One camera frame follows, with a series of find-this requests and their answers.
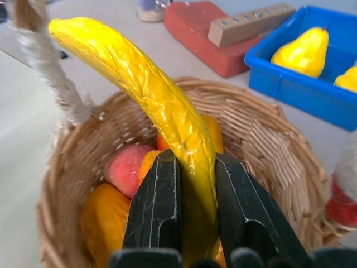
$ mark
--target wicker basket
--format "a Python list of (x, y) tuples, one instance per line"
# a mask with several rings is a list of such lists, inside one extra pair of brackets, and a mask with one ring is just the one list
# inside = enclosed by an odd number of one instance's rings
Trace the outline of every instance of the wicker basket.
[[(57, 58), (46, 62), (41, 54), (51, 46), (43, 31), (44, 2), (16, 3), (15, 27), (23, 51), (52, 87), (68, 120), (76, 125), (59, 131), (44, 179), (37, 207), (41, 260), (48, 268), (94, 267), (79, 232), (81, 206), (90, 191), (104, 181), (103, 166), (113, 152), (128, 143), (154, 145), (157, 131), (141, 108), (122, 93), (93, 108), (86, 118), (89, 110), (56, 65)], [(58, 73), (51, 77), (45, 72), (47, 67)], [(195, 78), (176, 79), (176, 83), (200, 112), (218, 119), (225, 153), (241, 161), (272, 194), (306, 250), (339, 241), (347, 230), (325, 219), (329, 186), (325, 171), (306, 139), (286, 121), (280, 106), (225, 83)], [(69, 97), (77, 100), (72, 102), (66, 99)]]

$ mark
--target wooden block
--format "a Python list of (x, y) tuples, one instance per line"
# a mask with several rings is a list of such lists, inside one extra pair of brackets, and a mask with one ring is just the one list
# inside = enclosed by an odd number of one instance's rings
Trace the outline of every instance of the wooden block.
[(282, 3), (218, 18), (211, 22), (208, 39), (217, 47), (229, 46), (275, 29), (294, 12), (293, 7)]
[(223, 78), (228, 78), (249, 67), (244, 63), (245, 53), (261, 40), (256, 36), (244, 42), (223, 48), (208, 40), (212, 20), (226, 17), (222, 10), (209, 1), (173, 2), (167, 8), (164, 24), (170, 33), (187, 49)]

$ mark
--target wooden peg board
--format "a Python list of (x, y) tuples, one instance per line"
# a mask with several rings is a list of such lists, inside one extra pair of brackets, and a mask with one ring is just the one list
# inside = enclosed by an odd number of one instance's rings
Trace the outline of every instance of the wooden peg board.
[(294, 12), (295, 8), (282, 3), (219, 18), (211, 22), (208, 39), (217, 47), (229, 46), (273, 30)]

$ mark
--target woven texture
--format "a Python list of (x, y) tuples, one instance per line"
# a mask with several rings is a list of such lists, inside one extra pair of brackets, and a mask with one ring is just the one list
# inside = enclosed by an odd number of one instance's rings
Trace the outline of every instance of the woven texture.
[[(338, 242), (347, 231), (325, 220), (325, 171), (279, 106), (224, 83), (194, 78), (176, 82), (200, 112), (218, 119), (225, 152), (272, 194), (305, 249)], [(154, 146), (156, 137), (149, 118), (122, 93), (97, 107), (89, 122), (60, 136), (37, 207), (46, 267), (94, 267), (79, 231), (81, 206), (104, 181), (108, 156), (129, 143)]]

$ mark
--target pear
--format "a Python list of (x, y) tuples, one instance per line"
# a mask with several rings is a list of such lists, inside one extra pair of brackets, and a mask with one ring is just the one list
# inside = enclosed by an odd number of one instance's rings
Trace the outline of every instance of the pear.
[(272, 63), (317, 78), (325, 66), (329, 33), (325, 28), (313, 27), (294, 41), (280, 47)]
[(357, 93), (357, 66), (352, 66), (344, 74), (338, 76), (334, 85)]

